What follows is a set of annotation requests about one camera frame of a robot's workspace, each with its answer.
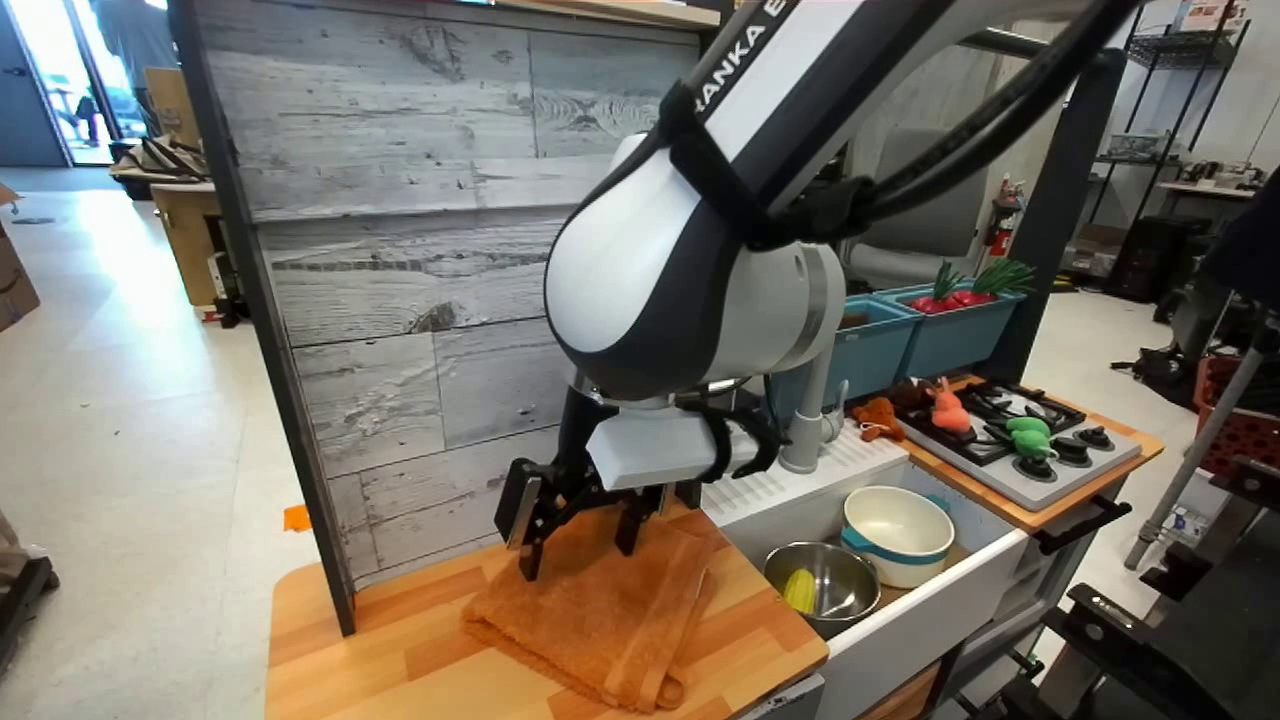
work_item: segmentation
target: black frame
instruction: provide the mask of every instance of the black frame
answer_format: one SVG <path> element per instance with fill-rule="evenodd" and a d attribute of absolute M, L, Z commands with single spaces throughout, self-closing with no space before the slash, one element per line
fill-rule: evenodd
<path fill-rule="evenodd" d="M 1139 108 L 1144 108 L 1144 97 L 1146 97 L 1146 89 L 1150 89 L 1150 79 L 1154 79 L 1154 69 L 1161 69 L 1169 56 L 1188 56 L 1188 54 L 1164 54 L 1161 41 L 1154 41 L 1150 50 L 1144 50 L 1144 41 L 1146 41 L 1146 36 L 1139 36 L 1144 11 L 1146 11 L 1146 7 L 1137 11 L 1137 20 L 1133 20 L 1133 29 L 1129 29 L 1129 36 L 1125 36 L 1125 56 L 1133 56 L 1137 66 L 1144 66 L 1144 79 L 1139 79 L 1139 91 L 1137 91 L 1137 99 L 1133 99 L 1133 108 L 1129 108 L 1129 117 L 1125 117 L 1125 131 L 1133 131 L 1133 123 L 1137 123 L 1137 117 L 1139 117 Z M 1184 131 L 1184 123 L 1188 123 L 1188 117 L 1190 117 L 1190 105 L 1197 105 L 1197 97 L 1198 97 L 1198 89 L 1203 89 L 1203 75 L 1209 75 L 1210 66 L 1221 66 L 1221 75 L 1215 75 L 1215 83 L 1210 83 L 1210 91 L 1209 91 L 1209 105 L 1203 105 L 1203 113 L 1198 113 L 1198 122 L 1197 122 L 1197 131 L 1190 131 L 1190 141 L 1188 141 L 1188 151 L 1197 151 L 1197 145 L 1198 145 L 1198 136 L 1203 136 L 1203 123 L 1209 123 L 1209 117 L 1210 117 L 1210 108 L 1215 108 L 1215 99 L 1221 99 L 1221 91 L 1222 91 L 1222 83 L 1228 83 L 1228 75 L 1230 75 L 1230 69 L 1235 69 L 1235 56 L 1238 56 L 1238 50 L 1242 50 L 1242 41 L 1249 41 L 1249 29 L 1253 29 L 1253 20 L 1242 20 L 1242 25 L 1238 25 L 1238 36 L 1230 41 L 1228 17 L 1222 17 L 1222 20 L 1215 25 L 1215 32 L 1209 36 L 1209 43 L 1198 50 L 1198 56 L 1197 56 L 1197 79 L 1190 79 L 1190 89 L 1188 89 L 1188 97 L 1184 97 L 1184 105 L 1179 105 L 1179 113 L 1176 113 L 1176 122 L 1171 122 L 1171 130 L 1169 130 L 1169 141 L 1161 145 L 1161 155 L 1146 164 L 1146 184 L 1144 184 L 1144 197 L 1139 197 L 1139 206 L 1137 206 L 1137 212 L 1133 212 L 1129 226 L 1137 226 L 1137 221 L 1146 212 L 1146 206 L 1150 206 L 1150 197 L 1154 197 L 1154 184 L 1161 184 L 1161 178 L 1164 178 L 1164 167 L 1169 167 L 1169 159 L 1171 159 L 1171 151 L 1176 151 L 1176 136 Z M 1092 210 L 1086 210 L 1083 230 L 1095 226 L 1095 218 L 1100 218 L 1100 210 L 1104 210 L 1104 199 L 1107 199 L 1107 189 L 1110 189 L 1110 181 L 1117 181 L 1117 167 L 1125 164 L 1125 159 L 1107 159 L 1107 155 L 1095 155 L 1095 159 L 1104 159 L 1107 173 L 1100 178 L 1100 189 L 1095 189 L 1095 199 L 1092 199 Z"/>
<path fill-rule="evenodd" d="M 1070 105 L 1057 122 L 1037 193 L 1014 231 L 1020 240 L 1006 252 L 1006 261 L 1033 265 L 1037 281 L 1013 326 L 1004 328 L 990 361 L 984 363 L 984 372 L 1001 386 L 1020 386 L 1033 361 L 1057 268 L 1064 265 L 1078 210 L 1086 199 L 1092 155 L 1107 131 L 1119 79 L 1125 56 L 1095 56 L 1092 69 L 1077 79 Z"/>
<path fill-rule="evenodd" d="M 219 113 L 219 97 L 217 97 L 217 83 L 209 71 L 209 43 L 196 25 L 196 6 L 198 0 L 173 0 L 168 29 L 181 50 L 181 69 L 182 69 L 182 79 L 190 91 L 198 136 L 203 136 L 209 178 L 217 181 L 217 197 L 223 210 L 226 255 L 231 255 L 235 273 L 247 275 L 244 302 L 253 308 L 253 328 L 262 350 L 284 441 L 287 441 L 295 479 L 305 490 L 305 505 L 310 517 L 331 612 L 334 612 L 339 634 L 353 638 L 357 634 L 357 582 L 353 582 L 348 557 L 339 547 L 339 523 L 331 519 L 326 492 L 320 484 L 320 456 L 308 446 L 308 431 L 298 427 L 298 398 L 295 398 L 295 386 L 287 382 L 290 356 L 284 354 L 284 341 L 280 341 L 284 333 L 276 328 L 276 308 L 271 308 L 271 295 L 262 292 L 266 268 L 262 268 L 262 255 L 261 255 L 261 244 L 253 231 L 247 193 L 238 189 L 235 141 L 226 131 L 226 117 Z"/>

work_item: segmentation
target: kitchen utensil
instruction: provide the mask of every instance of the kitchen utensil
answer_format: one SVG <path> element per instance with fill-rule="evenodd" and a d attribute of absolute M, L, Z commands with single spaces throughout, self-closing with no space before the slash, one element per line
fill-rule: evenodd
<path fill-rule="evenodd" d="M 799 568 L 815 576 L 815 610 L 799 617 L 821 638 L 839 638 L 846 624 L 865 620 L 880 600 L 872 562 L 839 543 L 807 543 L 807 539 L 785 543 L 766 552 L 763 582 L 774 591 L 785 591 Z"/>
<path fill-rule="evenodd" d="M 916 588 L 949 563 L 956 523 L 918 492 L 867 484 L 844 501 L 839 543 L 865 552 L 880 586 Z"/>

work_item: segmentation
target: metal shelving rack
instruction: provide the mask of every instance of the metal shelving rack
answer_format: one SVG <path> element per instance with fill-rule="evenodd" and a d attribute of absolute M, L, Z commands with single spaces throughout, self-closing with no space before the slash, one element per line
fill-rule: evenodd
<path fill-rule="evenodd" d="M 1139 32 L 1144 7 L 1137 11 L 1137 20 L 1129 29 L 1129 41 L 1125 41 L 1125 56 L 1144 69 L 1144 79 L 1139 79 L 1139 91 L 1137 91 L 1137 99 L 1133 99 L 1133 108 L 1125 117 L 1125 131 L 1133 131 L 1133 123 L 1137 123 L 1137 117 L 1139 117 L 1161 69 L 1190 69 L 1197 75 L 1190 75 L 1190 89 L 1188 89 L 1188 97 L 1184 97 L 1184 105 L 1179 105 L 1179 113 L 1176 113 L 1176 122 L 1171 122 L 1171 130 L 1169 130 L 1169 136 L 1164 136 L 1154 155 L 1146 155 L 1146 159 L 1095 155 L 1107 167 L 1100 178 L 1100 189 L 1095 189 L 1095 199 L 1086 210 L 1083 230 L 1095 226 L 1095 212 L 1104 210 L 1119 164 L 1144 164 L 1146 167 L 1146 184 L 1144 184 L 1144 197 L 1139 197 L 1133 221 L 1139 221 L 1146 212 L 1150 193 L 1154 193 L 1169 159 L 1176 159 L 1176 141 L 1179 141 L 1179 131 L 1184 131 L 1188 117 L 1190 117 L 1190 105 L 1197 105 L 1198 89 L 1210 79 L 1209 105 L 1203 105 L 1203 113 L 1197 122 L 1197 131 L 1190 131 L 1188 147 L 1184 147 L 1184 151 L 1197 151 L 1197 145 L 1203 136 L 1203 123 L 1209 123 L 1209 117 L 1210 117 L 1210 108 L 1215 108 L 1215 99 L 1221 99 L 1221 91 L 1222 91 L 1222 83 L 1230 75 L 1235 56 L 1238 56 L 1238 50 L 1249 41 L 1249 29 L 1253 29 L 1253 20 L 1242 20 L 1238 29 L 1228 29 L 1228 17 L 1230 11 L 1222 11 L 1222 20 L 1210 32 L 1164 29 L 1161 36 L 1144 36 Z"/>

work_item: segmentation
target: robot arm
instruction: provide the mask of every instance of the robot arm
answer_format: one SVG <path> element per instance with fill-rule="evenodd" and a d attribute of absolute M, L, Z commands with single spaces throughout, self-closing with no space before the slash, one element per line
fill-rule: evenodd
<path fill-rule="evenodd" d="M 513 465 L 498 532 L 535 574 L 571 511 L 657 509 L 676 479 L 766 469 L 774 431 L 676 391 L 813 363 L 844 315 L 826 244 L 996 159 L 1086 69 L 1139 0 L 1086 0 L 1060 41 L 882 184 L 826 181 L 861 108 L 1006 7 L 1060 0 L 756 0 L 664 97 L 658 123 L 566 218 L 548 326 L 578 369 L 561 456 Z"/>

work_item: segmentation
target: cable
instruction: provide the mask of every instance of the cable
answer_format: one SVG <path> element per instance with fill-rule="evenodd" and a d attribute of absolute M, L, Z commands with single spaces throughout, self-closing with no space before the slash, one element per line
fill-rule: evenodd
<path fill-rule="evenodd" d="M 945 155 L 951 155 L 956 147 L 963 147 L 976 131 L 984 131 L 996 117 L 1006 113 L 1006 105 L 1022 91 L 1033 91 L 1037 83 L 1043 83 L 1043 75 L 1052 71 L 1052 61 L 1064 56 L 1069 32 L 1057 36 L 1022 71 L 1014 71 L 1014 79 L 1006 79 L 996 97 L 988 97 L 976 113 L 968 113 L 960 122 L 960 130 L 951 130 L 945 141 L 937 141 L 929 151 L 918 151 L 912 164 L 895 167 L 886 181 L 876 184 L 876 193 L 890 197 L 904 184 L 912 184 L 912 178 L 937 167 Z"/>
<path fill-rule="evenodd" d="M 916 181 L 904 193 L 876 197 L 861 221 L 882 221 L 904 210 L 929 206 L 933 197 L 956 189 L 960 181 L 990 164 L 1001 151 L 1006 151 L 1060 99 L 1060 91 L 1069 91 L 1069 83 L 1095 61 L 1095 54 L 1107 50 L 1110 32 L 1129 20 L 1137 6 L 1139 0 L 1095 0 L 1086 20 L 1070 29 L 1070 50 L 1064 54 L 1064 66 L 1052 69 L 1038 79 L 1038 89 L 1033 89 L 1014 108 L 1006 108 L 1004 122 L 972 147 L 963 147 L 956 159 L 933 167 L 933 178 Z"/>

